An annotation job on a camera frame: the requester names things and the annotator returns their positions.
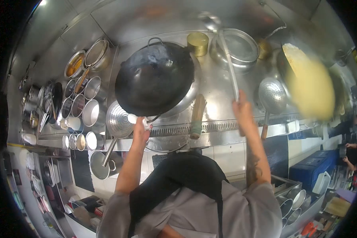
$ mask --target yellow food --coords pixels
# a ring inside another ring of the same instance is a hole
[[[335,108],[335,91],[328,70],[294,45],[283,45],[283,51],[293,71],[289,69],[286,83],[299,112],[304,117],[329,120]]]
[[[81,64],[82,64],[82,58],[77,60],[73,65],[70,65],[68,67],[66,75],[68,77],[73,75],[73,73],[75,73],[79,69],[79,67],[81,67]]]

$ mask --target drain grate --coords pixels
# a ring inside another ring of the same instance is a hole
[[[269,120],[269,125],[282,124],[294,120],[300,120],[300,115],[298,113],[271,116]],[[258,126],[262,126],[264,117],[255,117],[254,121],[255,123],[257,123]],[[153,129],[151,130],[150,137],[188,135],[191,129],[192,129],[191,123],[179,124],[179,125],[154,126]],[[202,122],[202,133],[233,131],[233,130],[238,130],[238,123],[236,119]]]

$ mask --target black wok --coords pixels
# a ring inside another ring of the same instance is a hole
[[[160,42],[150,45],[152,39]],[[154,37],[122,64],[115,95],[128,113],[159,116],[184,98],[193,80],[194,64],[189,50]]]

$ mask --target blue crate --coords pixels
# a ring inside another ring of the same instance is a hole
[[[332,174],[338,158],[338,150],[318,150],[290,167],[289,179],[302,182],[303,189],[312,191],[320,173]]]

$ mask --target perforated skimmer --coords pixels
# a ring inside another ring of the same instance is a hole
[[[107,110],[106,127],[114,138],[102,162],[102,166],[104,167],[106,167],[118,139],[127,137],[131,134],[133,128],[133,124],[128,121],[128,112],[119,105],[118,101],[114,101]]]
[[[266,139],[270,114],[279,115],[287,106],[287,94],[283,84],[274,78],[263,79],[258,89],[259,99],[266,110],[261,139]]]

